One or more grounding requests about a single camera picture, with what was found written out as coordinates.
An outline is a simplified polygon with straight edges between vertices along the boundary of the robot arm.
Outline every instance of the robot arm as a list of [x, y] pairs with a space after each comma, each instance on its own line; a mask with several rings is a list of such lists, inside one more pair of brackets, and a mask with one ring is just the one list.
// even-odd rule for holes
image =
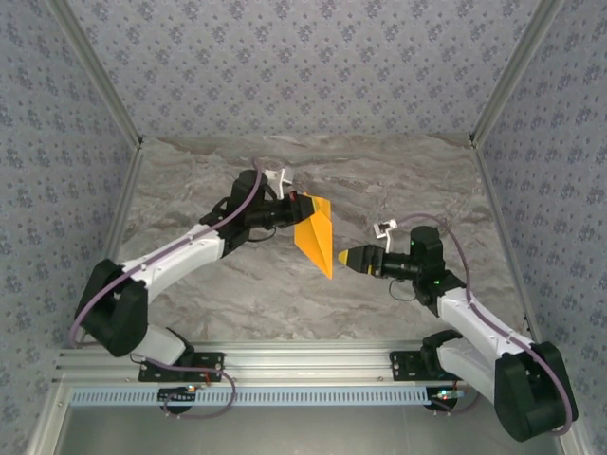
[[[390, 241], [395, 225], [394, 220], [376, 225], [377, 237]], [[565, 405], [556, 385], [524, 345], [556, 374], [575, 421], [578, 410], [559, 350], [516, 333], [471, 293], [469, 300], [465, 284], [445, 268], [438, 229], [414, 228], [410, 245], [410, 254], [358, 246], [343, 251], [340, 262], [375, 278], [411, 281], [416, 299], [455, 329], [424, 340], [421, 357], [426, 369], [468, 382], [494, 405], [506, 431], [524, 441], [565, 422]]]
[[[210, 229], [242, 206], [254, 188], [256, 171], [243, 171], [230, 196], [183, 236], [124, 264], [108, 259], [97, 264], [84, 289], [77, 316], [105, 286], [116, 279], [123, 280], [86, 314], [82, 327], [114, 356], [134, 354], [167, 365], [181, 365], [192, 347], [172, 330], [148, 324], [148, 304], [174, 282], [244, 244], [252, 229], [285, 228], [315, 212], [311, 197], [295, 191], [283, 193], [283, 182], [288, 183], [289, 173], [268, 173], [276, 177], [273, 180], [278, 179], [278, 185], [263, 175], [246, 208], [224, 226]], [[129, 270], [136, 271], [124, 277]]]

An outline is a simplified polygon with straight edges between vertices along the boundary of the marble surface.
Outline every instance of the marble surface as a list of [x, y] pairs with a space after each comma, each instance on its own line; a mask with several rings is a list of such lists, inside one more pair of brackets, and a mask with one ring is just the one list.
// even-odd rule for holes
[[[146, 138], [143, 152], [121, 261], [183, 234], [230, 193], [253, 156], [268, 169], [287, 163], [299, 190], [333, 204], [332, 281], [294, 246], [292, 228], [280, 230], [268, 242], [246, 244], [199, 268], [154, 300], [150, 320], [188, 339], [413, 339], [446, 328], [417, 302], [393, 300], [387, 280], [337, 262], [339, 251], [376, 242], [375, 221], [414, 211], [449, 220], [467, 252], [475, 295], [523, 330], [471, 152], [455, 142], [430, 136]], [[448, 267], [463, 278], [455, 247], [443, 240]], [[405, 230], [395, 245], [407, 247]], [[403, 283], [395, 294], [409, 298], [413, 291]]]

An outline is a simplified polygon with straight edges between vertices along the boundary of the white bracket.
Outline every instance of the white bracket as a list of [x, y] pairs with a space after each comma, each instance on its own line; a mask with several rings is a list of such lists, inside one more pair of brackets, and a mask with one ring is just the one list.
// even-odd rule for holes
[[398, 228], [398, 223], [395, 219], [375, 223], [373, 225], [373, 230], [376, 233], [376, 237], [378, 239], [386, 239], [386, 253], [389, 253], [390, 248], [392, 247], [392, 234], [390, 231], [396, 228]]
[[264, 171], [267, 177], [267, 183], [276, 192], [279, 199], [285, 198], [285, 185], [291, 185], [293, 183], [293, 176], [295, 172], [288, 166], [280, 169], [279, 171]]

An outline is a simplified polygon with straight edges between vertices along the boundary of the blue patterned wall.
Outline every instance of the blue patterned wall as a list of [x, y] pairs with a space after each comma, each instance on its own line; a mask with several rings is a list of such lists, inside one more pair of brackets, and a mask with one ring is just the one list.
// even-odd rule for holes
[[0, 454], [21, 454], [131, 151], [44, 1], [0, 6]]
[[607, 4], [571, 0], [483, 153], [542, 334], [607, 453]]
[[143, 136], [467, 133], [538, 0], [70, 0]]

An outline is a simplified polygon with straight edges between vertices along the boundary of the patterned wallpaper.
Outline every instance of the patterned wallpaper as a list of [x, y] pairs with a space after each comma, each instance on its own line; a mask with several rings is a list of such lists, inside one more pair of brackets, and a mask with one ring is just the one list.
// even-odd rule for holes
[[484, 156], [543, 335], [607, 453], [607, 4], [565, 3]]
[[70, 0], [143, 136], [467, 133], [538, 0]]
[[6, 4], [0, 7], [2, 455], [25, 450], [131, 154], [45, 2]]

